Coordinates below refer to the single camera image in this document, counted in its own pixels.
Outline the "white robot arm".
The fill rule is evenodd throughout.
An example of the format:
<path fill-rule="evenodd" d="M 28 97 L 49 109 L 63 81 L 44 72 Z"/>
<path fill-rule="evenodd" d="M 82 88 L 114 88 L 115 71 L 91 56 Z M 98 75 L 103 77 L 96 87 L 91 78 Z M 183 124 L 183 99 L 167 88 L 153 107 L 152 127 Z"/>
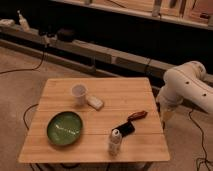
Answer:
<path fill-rule="evenodd" d="M 165 124 L 184 99 L 191 101 L 209 114 L 213 114 L 213 87 L 204 82 L 206 69 L 199 61 L 190 61 L 168 69 L 156 102 L 160 119 Z"/>

